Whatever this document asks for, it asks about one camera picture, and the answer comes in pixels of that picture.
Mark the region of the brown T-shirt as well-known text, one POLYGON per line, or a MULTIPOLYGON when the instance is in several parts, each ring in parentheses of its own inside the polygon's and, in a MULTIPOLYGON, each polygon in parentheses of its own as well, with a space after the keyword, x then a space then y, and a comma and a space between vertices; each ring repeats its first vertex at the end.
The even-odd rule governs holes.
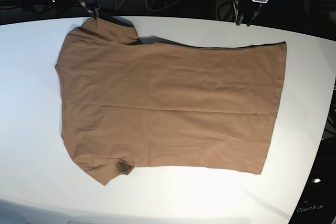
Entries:
POLYGON ((144 44, 134 27, 89 19, 67 34, 55 65, 66 150, 103 185, 138 167, 260 174, 286 55, 285 42, 144 44))

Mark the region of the black OpenArm base plate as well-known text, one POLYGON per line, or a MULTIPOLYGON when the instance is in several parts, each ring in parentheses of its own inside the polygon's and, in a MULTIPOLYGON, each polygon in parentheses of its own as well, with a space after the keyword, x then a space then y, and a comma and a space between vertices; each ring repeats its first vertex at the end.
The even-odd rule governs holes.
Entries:
POLYGON ((311 172, 290 219, 296 223, 333 223, 335 219, 335 138, 320 142, 311 172))

